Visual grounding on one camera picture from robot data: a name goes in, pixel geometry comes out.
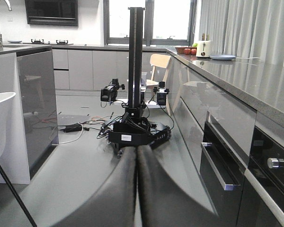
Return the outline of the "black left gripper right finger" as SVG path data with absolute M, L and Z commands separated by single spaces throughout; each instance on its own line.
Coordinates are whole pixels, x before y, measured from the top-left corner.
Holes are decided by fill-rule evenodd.
M 220 227 L 218 215 L 184 192 L 148 145 L 137 148 L 138 192 L 144 227 Z

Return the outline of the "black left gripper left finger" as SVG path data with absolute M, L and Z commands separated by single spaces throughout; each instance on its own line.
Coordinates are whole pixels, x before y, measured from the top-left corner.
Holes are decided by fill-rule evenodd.
M 123 156 L 98 190 L 55 227 L 132 227 L 136 201 L 136 151 Z

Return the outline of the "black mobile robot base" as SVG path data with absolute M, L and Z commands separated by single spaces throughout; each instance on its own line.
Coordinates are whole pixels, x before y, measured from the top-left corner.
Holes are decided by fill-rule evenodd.
M 106 138 L 114 153 L 120 158 L 125 147 L 149 145 L 157 148 L 171 138 L 171 128 L 160 122 L 150 122 L 142 117 L 139 121 L 130 117 L 119 116 L 105 121 L 97 138 Z

